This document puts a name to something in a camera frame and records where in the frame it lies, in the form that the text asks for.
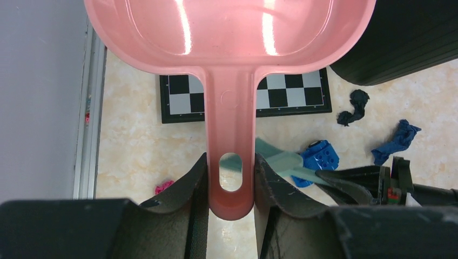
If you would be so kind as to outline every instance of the teal plastic piece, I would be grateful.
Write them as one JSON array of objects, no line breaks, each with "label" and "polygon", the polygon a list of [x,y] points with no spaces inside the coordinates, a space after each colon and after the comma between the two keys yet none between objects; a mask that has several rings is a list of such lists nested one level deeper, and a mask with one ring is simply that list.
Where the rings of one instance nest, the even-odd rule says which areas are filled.
[{"label": "teal plastic piece", "polygon": [[[282,177],[296,176],[322,185],[327,182],[315,175],[315,170],[304,168],[304,161],[299,154],[278,149],[260,138],[255,140],[254,151],[264,157],[269,166]],[[220,166],[241,172],[242,161],[237,155],[220,161]]]}]

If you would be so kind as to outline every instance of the beige tile floor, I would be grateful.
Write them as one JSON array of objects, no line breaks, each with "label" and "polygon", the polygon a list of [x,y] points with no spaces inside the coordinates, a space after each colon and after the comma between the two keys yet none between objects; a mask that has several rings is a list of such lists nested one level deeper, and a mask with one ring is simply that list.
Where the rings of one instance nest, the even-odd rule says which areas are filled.
[{"label": "beige tile floor", "polygon": [[[421,127],[410,149],[414,182],[442,188],[458,186],[458,60],[393,80],[363,87],[371,99],[366,116],[350,127],[336,115],[352,110],[349,94],[359,88],[328,69],[333,113],[257,119],[257,136],[279,148],[298,151],[327,139],[340,156],[340,168],[370,165],[370,150],[387,141],[400,119]],[[205,151],[203,122],[162,125],[158,77],[136,70],[108,52],[100,132],[97,198],[129,197],[142,202],[155,185],[176,180]],[[239,175],[225,172],[224,185]],[[303,189],[333,204],[317,188]],[[211,214],[207,258],[256,258],[253,212],[228,222]]]}]

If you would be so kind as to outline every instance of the black plastic container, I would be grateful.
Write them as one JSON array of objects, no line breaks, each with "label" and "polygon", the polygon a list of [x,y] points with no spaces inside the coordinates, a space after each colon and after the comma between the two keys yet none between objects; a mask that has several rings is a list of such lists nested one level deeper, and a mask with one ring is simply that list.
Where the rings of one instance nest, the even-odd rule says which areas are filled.
[{"label": "black plastic container", "polygon": [[375,85],[457,57],[458,0],[378,0],[361,39],[331,68]]}]

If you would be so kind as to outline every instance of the blue lego brick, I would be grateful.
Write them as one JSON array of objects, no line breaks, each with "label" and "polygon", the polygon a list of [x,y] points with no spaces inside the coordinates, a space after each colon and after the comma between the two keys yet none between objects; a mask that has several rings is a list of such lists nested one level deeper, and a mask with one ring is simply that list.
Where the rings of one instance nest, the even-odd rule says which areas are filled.
[{"label": "blue lego brick", "polygon": [[[301,157],[304,167],[312,170],[335,170],[339,166],[339,156],[327,140],[320,140],[311,144]],[[312,184],[308,180],[291,176],[298,187],[307,187]]]}]

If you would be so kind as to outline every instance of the pink toy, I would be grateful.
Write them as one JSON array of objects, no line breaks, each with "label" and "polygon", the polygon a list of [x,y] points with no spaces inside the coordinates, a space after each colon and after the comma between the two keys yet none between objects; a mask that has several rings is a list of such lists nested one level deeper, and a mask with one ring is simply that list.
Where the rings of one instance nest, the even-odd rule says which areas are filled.
[{"label": "pink toy", "polygon": [[154,189],[154,194],[158,195],[159,193],[163,192],[165,189],[169,188],[169,186],[172,185],[173,183],[174,181],[170,180],[170,181],[164,182],[161,185],[156,186],[156,188]]},{"label": "pink toy", "polygon": [[[375,0],[85,0],[105,45],[157,74],[192,74],[204,85],[208,201],[220,218],[253,207],[256,88],[270,73],[306,73],[342,57]],[[241,187],[219,184],[219,160],[237,153]]]}]

